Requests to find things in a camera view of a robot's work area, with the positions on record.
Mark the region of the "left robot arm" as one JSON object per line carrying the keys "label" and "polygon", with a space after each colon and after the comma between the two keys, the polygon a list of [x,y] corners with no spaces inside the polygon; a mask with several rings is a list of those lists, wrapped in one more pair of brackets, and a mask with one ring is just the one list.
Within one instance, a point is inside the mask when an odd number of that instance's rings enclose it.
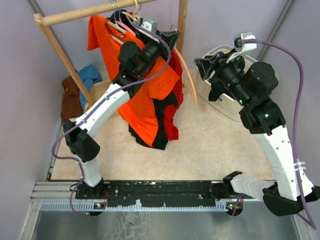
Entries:
{"label": "left robot arm", "polygon": [[[143,46],[134,40],[124,42],[115,53],[119,63],[111,68],[116,74],[105,94],[76,121],[63,123],[66,145],[74,155],[72,159],[80,166],[80,184],[91,197],[97,199],[104,192],[104,180],[97,162],[101,147],[94,138],[118,108],[132,103],[143,113],[139,117],[131,112],[125,120],[146,144],[153,144],[158,136],[159,129],[153,127],[158,124],[154,100],[163,101],[172,96],[176,73],[169,72],[168,65],[180,35],[178,31],[151,32],[148,43]],[[142,102],[134,103],[139,94],[143,97]]]}

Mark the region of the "red t shirt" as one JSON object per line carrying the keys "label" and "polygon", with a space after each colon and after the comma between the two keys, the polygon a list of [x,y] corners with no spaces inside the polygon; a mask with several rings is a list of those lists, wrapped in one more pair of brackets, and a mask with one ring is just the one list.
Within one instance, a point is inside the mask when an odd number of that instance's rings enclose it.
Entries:
{"label": "red t shirt", "polygon": [[170,95],[168,95],[168,102],[163,112],[163,123],[164,130],[169,141],[179,139],[179,130],[174,125],[174,116],[177,110],[180,108],[182,102],[184,101],[183,94],[183,83],[182,83],[182,73],[183,69],[177,54],[172,51],[172,57],[169,62],[169,66],[174,70],[178,76],[178,80],[175,83]]}

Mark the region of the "beige wooden hanger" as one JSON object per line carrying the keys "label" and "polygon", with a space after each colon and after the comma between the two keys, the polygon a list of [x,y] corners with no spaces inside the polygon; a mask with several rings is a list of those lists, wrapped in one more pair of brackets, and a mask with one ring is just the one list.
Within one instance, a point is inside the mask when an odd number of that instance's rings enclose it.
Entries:
{"label": "beige wooden hanger", "polygon": [[135,10],[132,13],[123,12],[123,14],[131,19],[132,21],[143,20],[141,16],[140,9],[142,7],[142,2],[140,0],[134,0]]}

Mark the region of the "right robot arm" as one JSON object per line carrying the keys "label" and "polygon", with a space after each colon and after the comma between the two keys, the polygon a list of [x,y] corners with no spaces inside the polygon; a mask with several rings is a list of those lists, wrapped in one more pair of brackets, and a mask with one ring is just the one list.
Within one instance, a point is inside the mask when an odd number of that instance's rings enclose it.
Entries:
{"label": "right robot arm", "polygon": [[317,201],[320,188],[306,177],[302,162],[294,159],[285,118],[270,97],[279,83],[273,67],[262,61],[246,67],[243,57],[229,60],[224,52],[196,58],[194,63],[201,79],[210,83],[210,101],[226,91],[240,104],[240,120],[263,149],[275,176],[269,182],[234,171],[223,179],[224,194],[263,201],[279,217],[299,214],[304,203]]}

